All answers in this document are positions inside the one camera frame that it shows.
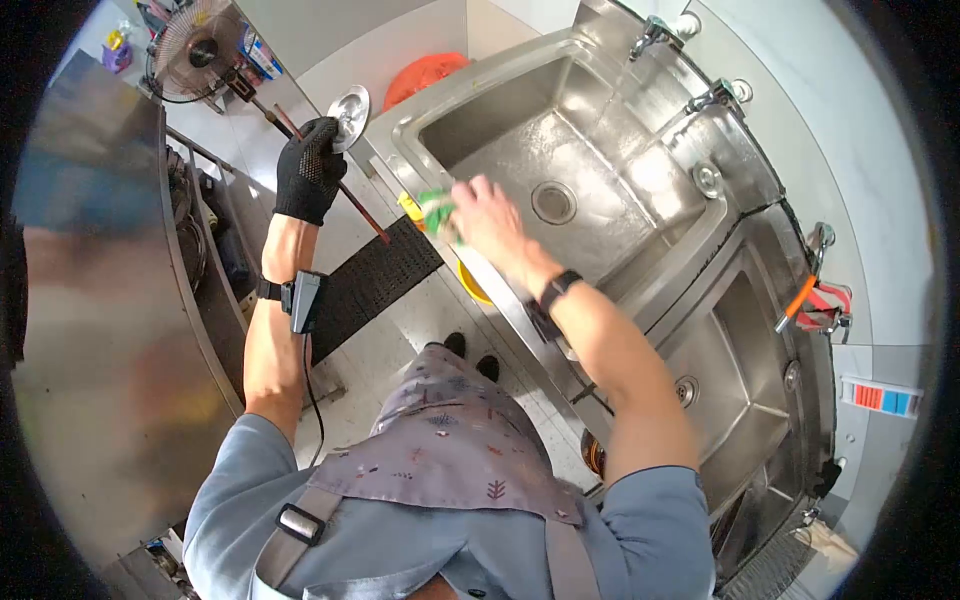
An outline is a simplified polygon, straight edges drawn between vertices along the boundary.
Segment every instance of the patterned apron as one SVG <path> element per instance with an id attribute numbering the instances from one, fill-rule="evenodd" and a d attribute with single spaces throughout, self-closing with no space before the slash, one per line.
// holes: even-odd
<path id="1" fill-rule="evenodd" d="M 272 546 L 292 547 L 294 538 L 288 534 L 298 527 L 312 535 L 314 522 L 329 518 L 343 496 L 428 508 L 513 509 L 546 520 L 555 596 L 598 598 L 586 548 L 575 530 L 583 524 L 576 494 L 553 476 L 540 436 L 516 401 L 464 359 L 431 344 L 384 402 L 371 436 L 336 448 L 314 471 L 304 493 L 310 506 L 301 511 L 304 503 L 298 501 L 300 509 L 293 511 L 299 514 L 277 516 L 278 525 L 289 516 L 293 529 L 274 532 L 256 571 L 267 585 L 278 587 L 299 555 Z M 303 521 L 306 514 L 315 521 Z M 308 544 L 294 542 L 302 545 L 300 555 L 305 552 Z M 555 559 L 563 569 L 554 566 Z M 579 568 L 570 567 L 571 561 Z M 589 581 L 559 582 L 555 571 L 576 572 L 579 580 Z M 564 593 L 558 586 L 566 588 Z"/>

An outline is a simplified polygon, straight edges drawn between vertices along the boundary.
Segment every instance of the gloved hand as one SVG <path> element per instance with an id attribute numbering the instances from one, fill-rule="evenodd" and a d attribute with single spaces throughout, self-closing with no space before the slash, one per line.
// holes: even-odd
<path id="1" fill-rule="evenodd" d="M 343 155 L 333 154 L 337 120 L 320 117 L 300 128 L 303 141 L 292 137 L 276 162 L 274 213 L 320 226 L 337 197 L 337 182 L 347 173 Z"/>

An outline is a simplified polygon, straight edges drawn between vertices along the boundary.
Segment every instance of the yellow bowl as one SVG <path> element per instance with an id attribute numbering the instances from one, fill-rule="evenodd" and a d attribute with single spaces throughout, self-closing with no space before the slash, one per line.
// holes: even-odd
<path id="1" fill-rule="evenodd" d="M 467 290 L 467 293 L 470 294 L 470 297 L 478 302 L 483 302 L 489 306 L 493 306 L 493 302 L 490 301 L 490 297 L 483 291 L 483 288 L 480 287 L 480 284 L 477 283 L 477 280 L 473 278 L 473 275 L 470 274 L 470 271 L 467 270 L 467 266 L 464 265 L 459 259 L 457 260 L 457 278 L 460 279 L 460 282 L 464 284 L 464 289 Z"/>

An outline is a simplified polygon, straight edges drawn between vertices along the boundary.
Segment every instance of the black rubber mat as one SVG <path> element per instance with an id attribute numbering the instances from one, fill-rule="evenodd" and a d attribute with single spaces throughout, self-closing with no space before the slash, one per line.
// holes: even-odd
<path id="1" fill-rule="evenodd" d="M 444 264 L 409 217 L 387 234 L 389 246 L 375 237 L 330 274 L 313 333 L 313 364 Z"/>

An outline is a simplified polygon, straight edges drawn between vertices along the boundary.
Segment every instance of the water stream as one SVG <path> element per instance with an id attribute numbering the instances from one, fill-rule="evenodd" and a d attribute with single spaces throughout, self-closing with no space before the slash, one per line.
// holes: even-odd
<path id="1" fill-rule="evenodd" d="M 606 102 L 603 103 L 603 107 L 600 108 L 600 112 L 597 113 L 597 119 L 593 122 L 593 131 L 596 131 L 597 126 L 600 125 L 600 121 L 603 120 L 604 115 L 607 114 L 607 110 L 610 108 L 610 105 L 613 104 L 613 101 L 616 100 L 617 96 L 621 96 L 620 89 L 623 87 L 623 80 L 627 76 L 627 71 L 630 69 L 630 65 L 633 64 L 629 59 L 625 60 L 622 65 L 620 65 L 620 74 L 616 76 L 616 80 L 613 82 L 613 89 L 610 93 L 610 97 Z"/>
<path id="2" fill-rule="evenodd" d="M 655 132 L 651 133 L 650 138 L 647 141 L 643 142 L 642 144 L 640 144 L 639 146 L 631 150 L 630 153 L 627 155 L 626 159 L 623 161 L 624 164 L 630 164 L 630 161 L 632 159 L 636 158 L 637 156 L 643 156 L 643 153 L 647 152 L 648 150 L 656 146 L 669 133 L 671 133 L 674 130 L 680 130 L 683 127 L 685 127 L 686 124 L 690 120 L 692 120 L 694 116 L 695 115 L 692 115 L 692 114 L 686 114 L 686 112 L 684 112 L 684 110 L 681 108 L 680 112 L 678 112 L 677 114 L 667 119 L 666 123 L 661 125 L 660 128 L 657 129 Z"/>

